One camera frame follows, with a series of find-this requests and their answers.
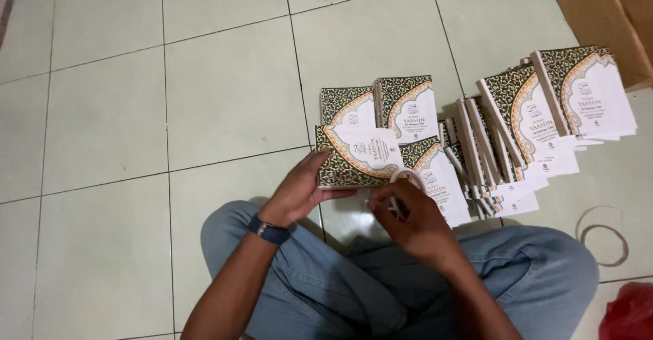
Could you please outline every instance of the cardboard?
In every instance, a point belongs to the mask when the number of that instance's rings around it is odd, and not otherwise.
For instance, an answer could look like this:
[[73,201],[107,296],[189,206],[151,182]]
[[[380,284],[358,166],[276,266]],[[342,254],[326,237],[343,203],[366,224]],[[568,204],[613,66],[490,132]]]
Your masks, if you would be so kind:
[[614,52],[628,91],[653,86],[651,0],[557,1],[581,45]]

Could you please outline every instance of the tile floor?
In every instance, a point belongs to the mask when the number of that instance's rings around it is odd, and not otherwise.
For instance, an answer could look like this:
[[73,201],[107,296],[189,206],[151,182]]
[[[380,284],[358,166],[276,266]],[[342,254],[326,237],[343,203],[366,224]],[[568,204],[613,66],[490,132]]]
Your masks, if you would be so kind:
[[[16,0],[0,52],[0,339],[178,339],[210,282],[203,220],[273,192],[311,147],[320,87],[430,73],[444,116],[478,78],[576,44],[555,0]],[[630,100],[637,136],[578,154],[582,172],[552,179],[539,211],[503,221],[573,234],[591,207],[620,211],[583,222],[616,227],[631,256],[601,268],[574,339],[596,339],[619,286],[653,275],[653,91]],[[323,203],[314,233],[386,239],[364,198]],[[588,246],[614,260],[603,234]]]

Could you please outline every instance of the black watch strap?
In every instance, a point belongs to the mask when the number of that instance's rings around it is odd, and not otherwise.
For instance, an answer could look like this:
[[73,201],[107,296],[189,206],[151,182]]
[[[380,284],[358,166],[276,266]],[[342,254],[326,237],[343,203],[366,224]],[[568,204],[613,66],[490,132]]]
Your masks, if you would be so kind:
[[262,222],[258,218],[258,213],[251,218],[248,229],[250,232],[274,244],[282,244],[290,238],[290,231],[287,228]]

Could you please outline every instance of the jeans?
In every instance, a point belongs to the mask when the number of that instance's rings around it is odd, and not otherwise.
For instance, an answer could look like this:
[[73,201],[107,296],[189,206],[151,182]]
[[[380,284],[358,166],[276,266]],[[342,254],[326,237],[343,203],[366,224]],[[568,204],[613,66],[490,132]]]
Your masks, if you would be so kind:
[[[259,209],[230,202],[206,220],[201,242],[213,278]],[[598,267],[582,244],[534,226],[457,238],[526,340],[571,337],[598,286]],[[456,327],[449,284],[401,247],[358,237],[344,257],[296,226],[272,261],[246,333],[258,340],[455,339]]]

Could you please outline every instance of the red plastic bag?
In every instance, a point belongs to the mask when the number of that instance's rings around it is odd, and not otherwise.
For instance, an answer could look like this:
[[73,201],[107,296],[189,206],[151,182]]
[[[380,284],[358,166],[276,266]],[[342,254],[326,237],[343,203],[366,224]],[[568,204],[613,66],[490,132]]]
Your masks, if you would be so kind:
[[619,289],[599,327],[600,340],[653,339],[653,284],[628,283]]

